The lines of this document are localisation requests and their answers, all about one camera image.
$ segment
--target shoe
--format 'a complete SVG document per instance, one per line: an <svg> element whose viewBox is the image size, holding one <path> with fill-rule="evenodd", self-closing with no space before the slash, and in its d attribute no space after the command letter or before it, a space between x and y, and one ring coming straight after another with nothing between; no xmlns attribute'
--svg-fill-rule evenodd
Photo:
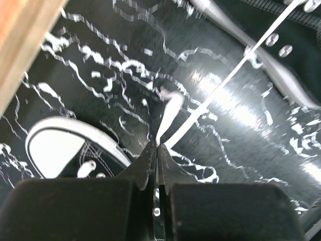
<svg viewBox="0 0 321 241"><path fill-rule="evenodd" d="M190 0L246 47L253 47L293 0ZM255 54L284 97L321 108L321 4L302 0Z"/></svg>
<svg viewBox="0 0 321 241"><path fill-rule="evenodd" d="M106 133L60 116L43 119L30 129L26 152L43 178L113 177L131 164Z"/></svg>

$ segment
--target black canvas fabric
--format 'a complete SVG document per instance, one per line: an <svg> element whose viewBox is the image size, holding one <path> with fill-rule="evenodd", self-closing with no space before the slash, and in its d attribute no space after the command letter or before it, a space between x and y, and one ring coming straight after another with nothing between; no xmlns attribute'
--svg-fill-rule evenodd
<svg viewBox="0 0 321 241"><path fill-rule="evenodd" d="M214 0L214 2L253 40L258 41L286 5L283 0ZM321 103L321 6L305 13L298 6L276 29L279 40L272 46L261 45L276 60L297 76L302 87ZM285 58L279 51L291 45Z"/></svg>
<svg viewBox="0 0 321 241"><path fill-rule="evenodd" d="M114 177L125 168L119 165L115 157L109 152L99 147L96 143L87 140L59 174L59 177L77 177L77 172L81 165L91 160L96 163L96 169L89 174L89 177L93 178L99 173L105 174L106 177Z"/></svg>

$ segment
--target wood plank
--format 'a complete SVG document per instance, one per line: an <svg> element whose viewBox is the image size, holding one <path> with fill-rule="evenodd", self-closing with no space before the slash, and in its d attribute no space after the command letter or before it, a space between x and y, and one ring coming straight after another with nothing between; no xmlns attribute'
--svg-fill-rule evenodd
<svg viewBox="0 0 321 241"><path fill-rule="evenodd" d="M0 118L68 0L0 0Z"/></svg>

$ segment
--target shoe sole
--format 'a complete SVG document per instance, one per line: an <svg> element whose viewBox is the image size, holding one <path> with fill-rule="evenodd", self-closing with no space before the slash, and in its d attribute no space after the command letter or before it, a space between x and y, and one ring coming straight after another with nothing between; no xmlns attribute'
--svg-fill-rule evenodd
<svg viewBox="0 0 321 241"><path fill-rule="evenodd" d="M254 46L256 42L244 33L221 9L211 0L191 0L191 3L207 15L214 24L228 32L244 46ZM263 48L255 51L258 59L263 63L267 75L271 78L277 89L290 102L294 101L301 106L310 109L321 109L321 106L313 101L300 85L298 79L284 65L273 58Z"/></svg>
<svg viewBox="0 0 321 241"><path fill-rule="evenodd" d="M70 119L61 116L54 116L45 118L36 124L34 124L29 134L26 138L25 148L26 153L28 155L29 160L31 161L32 165L39 173L39 175L43 178L45 176L41 173L38 167L34 164L34 161L30 155L30 141L35 137L39 132L44 130L64 130L66 132L73 133L79 137L84 139L88 139L96 144L98 144L101 148L109 152L113 155L118 161L119 165L123 166L124 168L128 167L131 164L131 161L128 159L126 154L120 149L117 142L114 141L109 135L104 133L103 131L76 119Z"/></svg>

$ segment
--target black and white surface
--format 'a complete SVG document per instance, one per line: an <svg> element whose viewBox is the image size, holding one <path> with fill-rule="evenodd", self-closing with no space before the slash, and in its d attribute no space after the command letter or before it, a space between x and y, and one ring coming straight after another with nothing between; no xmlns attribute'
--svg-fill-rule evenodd
<svg viewBox="0 0 321 241"><path fill-rule="evenodd" d="M183 0L70 0L0 120L1 202L38 177L25 152L37 121L77 118L135 161L162 120L160 87L185 97L165 142L243 53ZM321 196L320 114L290 105L248 62L171 154L203 183L278 185L304 216Z"/></svg>

